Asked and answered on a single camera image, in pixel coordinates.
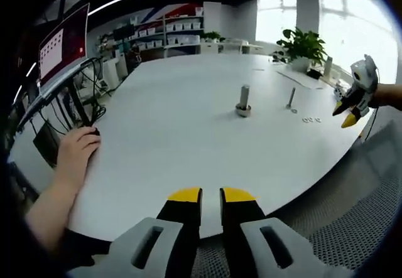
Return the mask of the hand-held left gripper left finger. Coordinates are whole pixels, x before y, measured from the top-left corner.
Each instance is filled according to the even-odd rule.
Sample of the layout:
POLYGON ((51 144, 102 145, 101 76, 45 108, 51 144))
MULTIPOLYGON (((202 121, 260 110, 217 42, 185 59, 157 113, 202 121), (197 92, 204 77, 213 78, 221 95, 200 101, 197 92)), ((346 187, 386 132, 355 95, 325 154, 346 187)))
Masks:
POLYGON ((145 218, 116 238, 109 253, 69 277, 190 277, 200 240, 202 189, 171 194, 156 218, 145 218))

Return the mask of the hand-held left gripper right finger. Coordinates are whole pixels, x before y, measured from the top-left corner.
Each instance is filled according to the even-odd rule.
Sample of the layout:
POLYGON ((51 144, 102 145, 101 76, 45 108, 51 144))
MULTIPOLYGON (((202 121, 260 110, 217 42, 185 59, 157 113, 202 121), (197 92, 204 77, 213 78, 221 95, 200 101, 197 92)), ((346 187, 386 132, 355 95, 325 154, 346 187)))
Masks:
POLYGON ((267 218, 247 191, 220 189, 222 238, 232 277, 352 277, 323 263, 310 242, 277 218, 267 218))

